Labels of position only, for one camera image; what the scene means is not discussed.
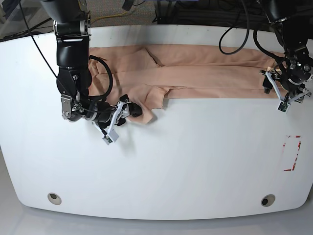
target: beige fabric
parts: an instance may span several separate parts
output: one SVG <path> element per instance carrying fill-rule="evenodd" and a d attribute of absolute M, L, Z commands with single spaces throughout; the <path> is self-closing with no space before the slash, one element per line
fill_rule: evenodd
<path fill-rule="evenodd" d="M 224 48 L 233 51 L 235 48 Z M 270 98 L 263 90 L 260 69 L 275 61 L 260 51 L 242 49 L 223 55 L 218 47 L 199 45 L 145 45 L 91 48 L 90 54 L 106 61 L 113 73 L 113 89 L 107 101 L 116 104 L 128 94 L 143 109 L 131 118 L 147 123 L 151 110 L 162 108 L 166 98 Z M 109 84 L 105 68 L 91 60 L 90 95 L 103 94 Z"/>

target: yellow cable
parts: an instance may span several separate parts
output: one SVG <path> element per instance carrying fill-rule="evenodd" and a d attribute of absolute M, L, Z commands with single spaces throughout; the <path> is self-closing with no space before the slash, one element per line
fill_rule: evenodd
<path fill-rule="evenodd" d="M 128 13 L 128 11 L 125 11 L 125 12 L 123 12 L 123 13 L 116 14 L 116 15 L 100 16 L 100 17 L 97 17 L 97 18 L 95 18 L 94 20 L 92 20 L 91 23 L 93 24 L 93 23 L 95 23 L 96 21 L 101 20 L 101 19 L 124 16 L 126 13 Z"/>

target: white table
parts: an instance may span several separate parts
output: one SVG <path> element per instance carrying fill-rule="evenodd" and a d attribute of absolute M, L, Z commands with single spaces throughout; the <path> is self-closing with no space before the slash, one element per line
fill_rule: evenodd
<path fill-rule="evenodd" d="M 91 47 L 217 45 L 225 30 L 174 25 L 96 28 Z M 239 46 L 244 31 L 234 30 L 224 46 Z M 54 35 L 36 40 L 57 72 Z M 260 33 L 259 41 L 268 50 L 282 50 L 271 33 Z M 255 48 L 252 37 L 246 47 Z M 313 49 L 311 41 L 308 47 Z M 0 59 L 0 144 L 16 194 L 26 206 L 177 220 L 283 211 L 306 201 L 313 182 L 311 99 L 293 104 L 287 115 L 276 111 L 274 99 L 170 100 L 166 110 L 154 110 L 153 123 L 128 122 L 117 128 L 118 142 L 106 146 L 89 122 L 62 119 L 55 78 L 30 38 L 1 43 L 0 50 L 5 55 Z M 192 119 L 196 124 L 190 129 Z M 296 169 L 290 172 L 284 169 L 293 165 L 298 140 L 286 140 L 286 135 L 301 136 Z M 291 149 L 282 154 L 284 142 Z M 61 205 L 48 201 L 51 192 L 61 197 Z M 263 207 L 261 200 L 268 194 L 276 200 Z"/>

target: folded garment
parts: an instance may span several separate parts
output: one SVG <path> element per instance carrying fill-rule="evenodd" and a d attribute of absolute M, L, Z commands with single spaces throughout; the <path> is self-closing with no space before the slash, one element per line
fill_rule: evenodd
<path fill-rule="evenodd" d="M 274 67 L 275 60 L 258 50 L 223 55 L 216 46 L 144 45 L 91 48 L 90 54 L 105 60 L 112 71 L 107 102 L 116 104 L 128 94 L 143 110 L 142 116 L 130 119 L 141 123 L 152 119 L 151 110 L 162 108 L 164 98 L 276 98 L 274 92 L 264 93 L 259 74 Z M 107 71 L 94 60 L 89 69 L 89 94 L 103 94 L 109 85 Z"/>

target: round hole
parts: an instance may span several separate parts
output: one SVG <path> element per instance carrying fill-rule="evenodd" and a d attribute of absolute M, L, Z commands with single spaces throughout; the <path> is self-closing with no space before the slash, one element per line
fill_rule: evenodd
<path fill-rule="evenodd" d="M 270 194 L 262 199 L 261 205 L 263 207 L 269 207 L 274 203 L 274 201 L 275 201 L 275 196 L 273 194 Z"/>
<path fill-rule="evenodd" d="M 49 193 L 48 194 L 48 200 L 49 200 L 49 202 L 51 202 L 54 205 L 59 205 L 62 203 L 61 198 L 55 193 Z"/>

